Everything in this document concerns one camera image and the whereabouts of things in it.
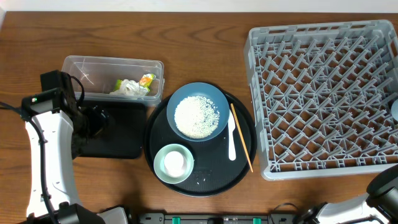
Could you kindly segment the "pink cup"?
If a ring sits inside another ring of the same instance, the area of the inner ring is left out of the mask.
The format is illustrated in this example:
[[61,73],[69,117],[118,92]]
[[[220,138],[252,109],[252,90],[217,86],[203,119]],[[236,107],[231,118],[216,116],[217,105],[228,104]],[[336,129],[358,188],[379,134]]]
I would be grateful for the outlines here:
[[164,167],[169,176],[180,177],[186,169],[185,157],[178,151],[171,151],[164,157]]

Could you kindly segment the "white paper napkin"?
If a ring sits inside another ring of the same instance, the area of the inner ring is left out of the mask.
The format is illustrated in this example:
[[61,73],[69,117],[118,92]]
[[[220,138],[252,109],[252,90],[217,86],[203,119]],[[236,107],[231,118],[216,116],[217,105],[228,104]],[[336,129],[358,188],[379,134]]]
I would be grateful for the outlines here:
[[117,80],[110,95],[146,96],[150,92],[148,87],[141,86],[134,80]]

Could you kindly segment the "green bowl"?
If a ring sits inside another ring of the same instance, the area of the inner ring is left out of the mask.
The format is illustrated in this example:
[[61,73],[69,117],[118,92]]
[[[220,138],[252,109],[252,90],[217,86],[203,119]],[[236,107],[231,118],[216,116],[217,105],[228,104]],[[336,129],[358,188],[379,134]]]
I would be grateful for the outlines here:
[[[180,177],[171,177],[165,171],[164,157],[171,151],[178,151],[185,157],[186,169],[184,174]],[[179,184],[190,176],[194,168],[194,163],[195,160],[188,148],[181,144],[169,144],[160,149],[159,152],[155,155],[153,168],[156,176],[161,181],[167,184]]]

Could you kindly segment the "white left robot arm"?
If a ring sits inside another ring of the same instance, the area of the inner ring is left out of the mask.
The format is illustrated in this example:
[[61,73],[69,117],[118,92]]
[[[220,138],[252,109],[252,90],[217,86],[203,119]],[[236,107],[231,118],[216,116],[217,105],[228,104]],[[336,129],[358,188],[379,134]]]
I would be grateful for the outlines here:
[[76,189],[73,159],[89,139],[109,126],[101,108],[83,107],[72,82],[59,70],[40,76],[42,91],[22,99],[19,112],[25,121],[31,151],[32,184],[26,223],[129,223],[122,205],[101,213],[86,209]]

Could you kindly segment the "yellow green snack wrapper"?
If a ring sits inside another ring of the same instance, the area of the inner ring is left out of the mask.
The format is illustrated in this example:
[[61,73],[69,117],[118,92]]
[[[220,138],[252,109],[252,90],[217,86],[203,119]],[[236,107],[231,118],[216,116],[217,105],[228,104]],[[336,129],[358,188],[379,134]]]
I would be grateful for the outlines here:
[[149,88],[155,78],[156,78],[156,76],[153,73],[147,73],[141,77],[141,79],[138,81],[138,83],[141,86]]

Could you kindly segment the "light blue cup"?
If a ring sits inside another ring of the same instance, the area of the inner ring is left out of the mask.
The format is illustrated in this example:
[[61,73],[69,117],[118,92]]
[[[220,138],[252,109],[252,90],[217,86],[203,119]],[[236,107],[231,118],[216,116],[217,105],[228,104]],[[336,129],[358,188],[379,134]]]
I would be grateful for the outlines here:
[[398,121],[398,100],[395,100],[391,106],[391,116]]

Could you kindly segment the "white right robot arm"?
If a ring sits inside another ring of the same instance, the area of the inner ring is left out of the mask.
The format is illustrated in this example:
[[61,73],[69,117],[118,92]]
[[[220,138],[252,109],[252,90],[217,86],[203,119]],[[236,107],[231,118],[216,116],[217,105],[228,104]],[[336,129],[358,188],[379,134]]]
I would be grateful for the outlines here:
[[397,166],[378,174],[364,195],[323,203],[298,215],[294,223],[397,223]]

